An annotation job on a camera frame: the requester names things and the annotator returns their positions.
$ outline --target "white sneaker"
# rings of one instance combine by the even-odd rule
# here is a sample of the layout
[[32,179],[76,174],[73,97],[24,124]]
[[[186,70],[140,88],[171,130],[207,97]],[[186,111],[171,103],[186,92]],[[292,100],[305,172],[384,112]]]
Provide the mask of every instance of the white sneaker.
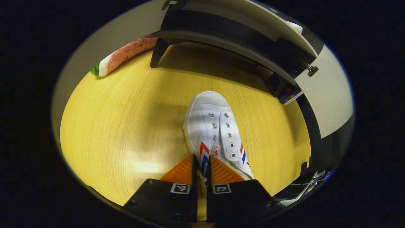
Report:
[[204,182],[209,156],[225,163],[244,180],[254,179],[235,118],[222,95],[205,91],[195,96],[187,109],[183,129],[189,151],[198,157]]

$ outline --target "wooden table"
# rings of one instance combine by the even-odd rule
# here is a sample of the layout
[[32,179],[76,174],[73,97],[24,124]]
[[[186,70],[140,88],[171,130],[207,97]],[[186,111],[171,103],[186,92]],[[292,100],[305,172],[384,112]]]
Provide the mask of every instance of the wooden table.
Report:
[[[155,69],[151,55],[139,54],[104,78],[88,73],[72,93],[60,139],[85,184],[124,205],[145,179],[159,179],[186,158],[185,112],[205,90],[230,104],[252,172],[271,195],[299,176],[311,155],[301,110],[270,95],[252,62],[193,43],[170,46]],[[205,210],[199,196],[198,220]]]

